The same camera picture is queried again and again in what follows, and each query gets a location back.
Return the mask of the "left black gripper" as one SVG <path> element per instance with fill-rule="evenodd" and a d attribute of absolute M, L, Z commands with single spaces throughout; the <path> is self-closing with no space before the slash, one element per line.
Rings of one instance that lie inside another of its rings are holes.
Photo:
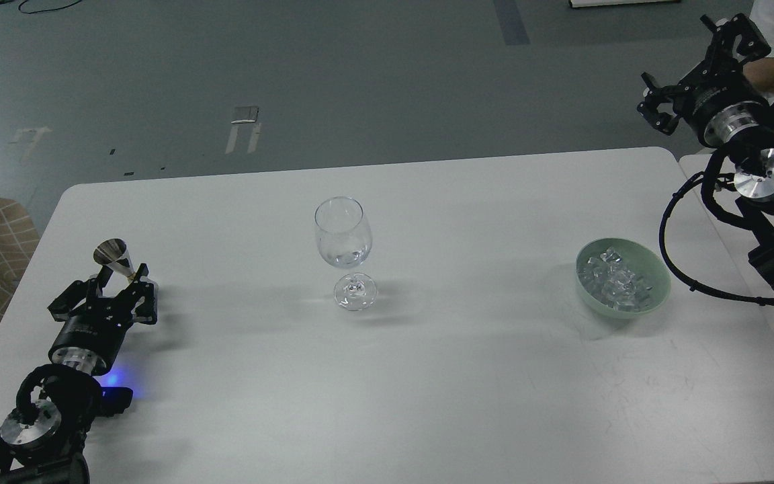
<path fill-rule="evenodd" d="M 159 285 L 148 277 L 147 264 L 139 264 L 119 297 L 101 297 L 107 276 L 96 274 L 71 282 L 47 310 L 62 327 L 48 352 L 52 364 L 104 376 L 114 365 L 126 333 L 134 322 L 159 321 Z"/>

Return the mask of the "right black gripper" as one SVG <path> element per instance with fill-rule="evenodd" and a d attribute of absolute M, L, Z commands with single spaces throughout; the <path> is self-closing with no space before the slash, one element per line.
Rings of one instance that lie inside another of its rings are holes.
<path fill-rule="evenodd" d="M 770 104 L 750 85 L 744 67 L 767 58 L 771 47 L 744 13 L 699 19 L 712 33 L 703 61 L 676 85 L 658 85 L 650 73 L 642 73 L 645 92 L 636 110 L 664 135 L 675 132 L 681 118 L 702 146 L 716 148 L 767 118 Z"/>

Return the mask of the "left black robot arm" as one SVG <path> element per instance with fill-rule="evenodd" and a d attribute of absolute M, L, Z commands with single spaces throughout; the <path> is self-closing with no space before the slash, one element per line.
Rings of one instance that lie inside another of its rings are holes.
<path fill-rule="evenodd" d="M 0 425 L 0 483 L 88 483 L 83 451 L 91 426 L 132 404 L 132 389 L 98 378 L 113 368 L 129 328 L 157 322 L 159 288 L 141 264 L 117 295 L 104 295 L 113 273 L 104 266 L 74 281 L 48 306 L 62 328 L 48 364 L 24 378 Z"/>

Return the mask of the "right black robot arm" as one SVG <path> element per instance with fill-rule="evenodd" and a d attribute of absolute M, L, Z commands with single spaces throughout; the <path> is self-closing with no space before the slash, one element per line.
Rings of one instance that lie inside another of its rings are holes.
<path fill-rule="evenodd" d="M 721 223 L 755 236 L 748 262 L 774 291 L 774 102 L 759 94 L 744 68 L 770 53 L 757 26 L 743 13 L 727 21 L 701 22 L 712 33 L 704 58 L 675 85 L 658 85 L 642 73 L 646 91 L 637 111 L 651 128 L 672 134 L 686 122 L 712 150 L 706 168 L 672 195 L 658 229 L 664 264 L 692 291 L 722 300 L 774 307 L 774 297 L 733 294 L 686 275 L 669 257 L 666 231 L 675 206 L 698 189 L 704 208 Z"/>

